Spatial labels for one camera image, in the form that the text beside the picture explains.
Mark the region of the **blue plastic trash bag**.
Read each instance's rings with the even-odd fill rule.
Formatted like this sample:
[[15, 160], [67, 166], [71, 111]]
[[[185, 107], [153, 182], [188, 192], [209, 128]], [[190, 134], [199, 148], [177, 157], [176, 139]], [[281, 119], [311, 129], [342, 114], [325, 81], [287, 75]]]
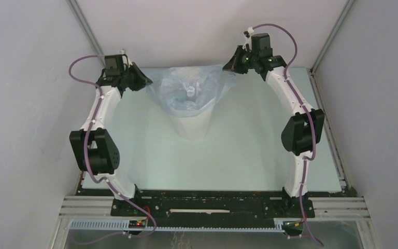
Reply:
[[149, 74], [149, 98], [166, 114], [195, 117], [214, 107], [235, 85], [235, 73], [222, 65], [171, 67]]

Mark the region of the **white translucent trash bin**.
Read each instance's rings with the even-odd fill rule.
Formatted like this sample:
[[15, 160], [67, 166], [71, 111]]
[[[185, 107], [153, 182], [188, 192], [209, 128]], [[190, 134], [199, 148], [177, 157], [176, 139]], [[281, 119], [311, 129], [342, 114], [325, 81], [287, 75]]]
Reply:
[[199, 141], [207, 135], [213, 111], [214, 107], [209, 107], [197, 116], [170, 116], [170, 120], [180, 137], [189, 141]]

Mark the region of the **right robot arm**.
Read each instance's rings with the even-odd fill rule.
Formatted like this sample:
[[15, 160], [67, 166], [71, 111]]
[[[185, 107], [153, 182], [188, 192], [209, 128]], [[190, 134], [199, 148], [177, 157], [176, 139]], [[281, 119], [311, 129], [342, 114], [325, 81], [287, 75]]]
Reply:
[[307, 193], [308, 165], [316, 155], [325, 113], [322, 109], [313, 108], [303, 97], [289, 75], [288, 63], [281, 56], [273, 54], [267, 33], [252, 34], [245, 31], [244, 36], [245, 43], [237, 46], [222, 69], [235, 74], [254, 70], [274, 90], [290, 114], [280, 138], [284, 149], [292, 153], [294, 162], [283, 188], [288, 198], [282, 200], [280, 208], [285, 216], [293, 217], [302, 209], [297, 198]]

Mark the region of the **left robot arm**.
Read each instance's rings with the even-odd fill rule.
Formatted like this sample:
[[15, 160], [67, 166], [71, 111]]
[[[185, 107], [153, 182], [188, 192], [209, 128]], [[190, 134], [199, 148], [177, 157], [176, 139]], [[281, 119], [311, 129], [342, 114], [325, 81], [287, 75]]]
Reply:
[[137, 187], [127, 180], [119, 180], [120, 152], [108, 132], [115, 109], [124, 92], [140, 91], [153, 81], [137, 64], [129, 59], [125, 51], [119, 54], [103, 55], [105, 67], [96, 82], [82, 80], [73, 75], [72, 69], [85, 58], [78, 58], [68, 69], [70, 77], [95, 89], [95, 99], [86, 121], [81, 128], [72, 131], [69, 140], [78, 167], [86, 172], [96, 184], [106, 183], [116, 199], [125, 200], [123, 209], [131, 216], [142, 212], [143, 202], [135, 197]]

